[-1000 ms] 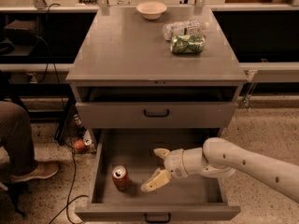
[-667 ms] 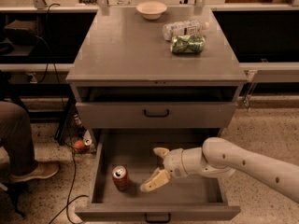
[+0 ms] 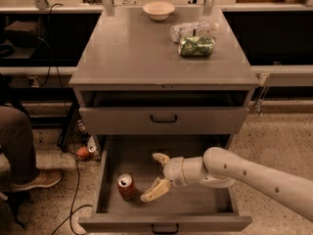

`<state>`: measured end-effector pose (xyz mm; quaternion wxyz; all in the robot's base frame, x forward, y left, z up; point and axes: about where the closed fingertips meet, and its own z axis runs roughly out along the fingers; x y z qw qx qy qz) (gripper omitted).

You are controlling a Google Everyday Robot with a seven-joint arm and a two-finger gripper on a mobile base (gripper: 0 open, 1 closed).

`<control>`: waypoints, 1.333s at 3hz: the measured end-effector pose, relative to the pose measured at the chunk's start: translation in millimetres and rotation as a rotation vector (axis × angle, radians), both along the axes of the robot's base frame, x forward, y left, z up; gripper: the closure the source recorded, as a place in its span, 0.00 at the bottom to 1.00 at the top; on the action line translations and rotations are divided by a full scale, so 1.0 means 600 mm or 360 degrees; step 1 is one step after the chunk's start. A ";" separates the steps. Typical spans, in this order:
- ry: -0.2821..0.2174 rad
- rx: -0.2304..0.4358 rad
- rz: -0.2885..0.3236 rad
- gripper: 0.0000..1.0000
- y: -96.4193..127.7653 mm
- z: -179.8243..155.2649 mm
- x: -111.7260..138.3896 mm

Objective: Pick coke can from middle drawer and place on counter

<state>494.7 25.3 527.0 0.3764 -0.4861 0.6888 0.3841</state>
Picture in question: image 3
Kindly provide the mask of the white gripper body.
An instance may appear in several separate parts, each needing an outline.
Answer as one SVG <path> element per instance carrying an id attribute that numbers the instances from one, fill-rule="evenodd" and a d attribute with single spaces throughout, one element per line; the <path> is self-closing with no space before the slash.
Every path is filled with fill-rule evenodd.
<path id="1" fill-rule="evenodd" d="M 169 159 L 163 167 L 163 175 L 174 187 L 185 187 L 205 178 L 202 157 Z"/>

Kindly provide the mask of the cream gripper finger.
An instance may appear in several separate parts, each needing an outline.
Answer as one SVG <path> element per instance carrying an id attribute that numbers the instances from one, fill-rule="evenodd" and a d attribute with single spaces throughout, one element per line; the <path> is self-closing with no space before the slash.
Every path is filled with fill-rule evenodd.
<path id="1" fill-rule="evenodd" d="M 153 158 L 155 161 L 159 162 L 162 166 L 165 166 L 170 158 L 166 154 L 153 153 Z"/>
<path id="2" fill-rule="evenodd" d="M 170 188 L 171 184 L 167 179 L 160 179 L 158 177 L 153 185 L 141 195 L 140 200 L 143 203 L 154 201 L 168 193 Z"/>

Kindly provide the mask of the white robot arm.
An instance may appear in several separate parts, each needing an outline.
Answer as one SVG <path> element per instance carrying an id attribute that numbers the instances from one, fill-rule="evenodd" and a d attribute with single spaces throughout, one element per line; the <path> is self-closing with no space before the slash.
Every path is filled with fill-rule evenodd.
<path id="1" fill-rule="evenodd" d="M 208 148 L 201 157 L 169 158 L 153 153 L 163 167 L 163 178 L 141 195 L 148 203 L 167 194 L 172 187 L 199 183 L 209 188 L 228 188 L 242 181 L 306 219 L 313 220 L 313 182 L 262 164 L 247 161 L 219 147 Z"/>

